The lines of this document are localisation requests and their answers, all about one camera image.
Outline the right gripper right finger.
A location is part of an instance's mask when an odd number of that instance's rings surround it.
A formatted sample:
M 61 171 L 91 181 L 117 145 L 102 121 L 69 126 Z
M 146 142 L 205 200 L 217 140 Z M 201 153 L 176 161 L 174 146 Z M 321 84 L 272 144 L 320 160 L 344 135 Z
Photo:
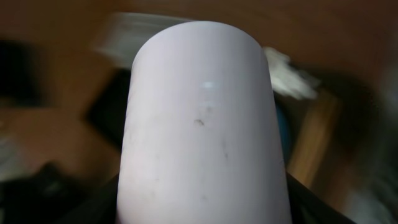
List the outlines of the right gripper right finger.
M 286 173 L 290 213 L 293 224 L 354 224 L 320 200 L 298 180 Z

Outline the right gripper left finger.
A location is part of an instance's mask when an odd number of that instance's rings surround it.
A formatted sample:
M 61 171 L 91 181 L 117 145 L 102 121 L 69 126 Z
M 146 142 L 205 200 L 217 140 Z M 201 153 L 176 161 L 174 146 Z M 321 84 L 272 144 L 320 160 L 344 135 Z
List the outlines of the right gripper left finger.
M 89 199 L 68 212 L 54 224 L 115 224 L 117 215 L 117 193 L 119 175 L 114 176 L 106 185 Z

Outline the wooden chopstick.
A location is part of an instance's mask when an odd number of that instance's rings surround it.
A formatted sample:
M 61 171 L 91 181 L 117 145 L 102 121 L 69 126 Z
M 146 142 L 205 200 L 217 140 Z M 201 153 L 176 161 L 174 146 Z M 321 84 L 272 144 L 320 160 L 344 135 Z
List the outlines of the wooden chopstick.
M 314 183 L 340 109 L 340 100 L 322 90 L 305 115 L 287 172 L 307 188 Z

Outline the pink plastic cup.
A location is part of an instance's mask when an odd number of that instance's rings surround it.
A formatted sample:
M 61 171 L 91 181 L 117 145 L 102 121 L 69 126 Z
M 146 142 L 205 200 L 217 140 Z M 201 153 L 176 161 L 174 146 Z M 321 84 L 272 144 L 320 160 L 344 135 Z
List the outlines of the pink plastic cup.
M 131 69 L 121 223 L 290 223 L 274 95 L 261 46 L 233 26 L 186 22 Z

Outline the dark blue plate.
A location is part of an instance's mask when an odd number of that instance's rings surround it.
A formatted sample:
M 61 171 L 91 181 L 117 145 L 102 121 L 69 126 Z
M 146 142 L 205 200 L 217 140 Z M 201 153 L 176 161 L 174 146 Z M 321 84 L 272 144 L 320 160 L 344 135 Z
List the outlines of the dark blue plate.
M 275 104 L 276 112 L 277 112 L 277 120 L 279 126 L 279 135 L 282 146 L 282 152 L 284 157 L 285 165 L 289 163 L 289 159 L 292 153 L 292 134 L 290 129 L 289 120 L 285 114 L 283 107 L 279 103 Z

